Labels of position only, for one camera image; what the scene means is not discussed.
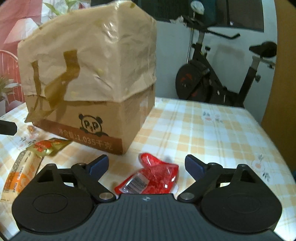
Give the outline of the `orange plaid tablecloth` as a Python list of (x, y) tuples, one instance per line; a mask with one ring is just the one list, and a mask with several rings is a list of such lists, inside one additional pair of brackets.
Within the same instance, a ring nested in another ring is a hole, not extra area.
[[(27, 114), (24, 103), (1, 117), (18, 127), (12, 137), (1, 135), (1, 193), (19, 153), (35, 141), (57, 137), (38, 128), (31, 136), (27, 128), (30, 124), (24, 123)], [(295, 240), (295, 180), (274, 143), (246, 109), (156, 97), (154, 108), (126, 154), (106, 154), (109, 169), (99, 182), (115, 193), (115, 186), (142, 167), (138, 155), (145, 152), (179, 165), (175, 197), (194, 182), (185, 170), (187, 154), (224, 168), (247, 164), (281, 202), (282, 215), (274, 231), (284, 240)], [(56, 156), (45, 157), (40, 169), (48, 163), (70, 168), (102, 154), (105, 153), (71, 143)]]

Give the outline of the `orange long snack packet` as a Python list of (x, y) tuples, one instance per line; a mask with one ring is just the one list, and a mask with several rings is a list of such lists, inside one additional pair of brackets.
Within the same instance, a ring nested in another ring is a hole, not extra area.
[(1, 201), (13, 202), (15, 200), (35, 177), (42, 159), (32, 151), (20, 152), (4, 184)]

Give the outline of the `dark window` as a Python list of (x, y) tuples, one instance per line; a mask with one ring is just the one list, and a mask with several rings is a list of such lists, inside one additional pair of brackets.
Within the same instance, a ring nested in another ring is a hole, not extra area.
[(158, 21), (169, 22), (180, 16), (195, 17), (204, 25), (216, 23), (229, 27), (264, 31), (262, 1), (248, 0), (203, 0), (203, 15), (194, 14), (191, 1), (134, 1)]

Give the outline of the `black exercise bike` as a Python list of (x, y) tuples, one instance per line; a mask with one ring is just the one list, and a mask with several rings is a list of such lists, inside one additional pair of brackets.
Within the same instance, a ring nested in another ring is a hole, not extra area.
[[(277, 51), (274, 1), (262, 1), (264, 31), (204, 25), (182, 16), (191, 30), (187, 63), (176, 75), (179, 99), (238, 106), (262, 114), (273, 82)], [(191, 1), (203, 15), (201, 1)]]

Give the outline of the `red candy packet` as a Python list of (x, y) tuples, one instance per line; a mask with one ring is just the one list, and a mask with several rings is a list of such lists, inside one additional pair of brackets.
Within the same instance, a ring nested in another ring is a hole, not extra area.
[(120, 194), (168, 194), (175, 188), (179, 166), (164, 162), (149, 153), (139, 156), (143, 168), (114, 189)]

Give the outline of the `red yellow snack packet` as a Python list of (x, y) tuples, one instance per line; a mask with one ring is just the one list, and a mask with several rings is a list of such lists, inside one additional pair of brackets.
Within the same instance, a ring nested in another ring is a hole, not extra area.
[(65, 148), (70, 143), (70, 140), (62, 138), (51, 138), (49, 140), (36, 142), (28, 146), (26, 150), (35, 153), (39, 157), (45, 157), (49, 155), (55, 155), (57, 152)]

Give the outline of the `taped cardboard box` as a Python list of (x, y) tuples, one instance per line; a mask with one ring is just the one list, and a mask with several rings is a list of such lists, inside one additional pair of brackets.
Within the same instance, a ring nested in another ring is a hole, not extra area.
[(47, 131), (126, 153), (154, 106), (155, 19), (132, 1), (72, 11), (18, 44), (28, 115)]

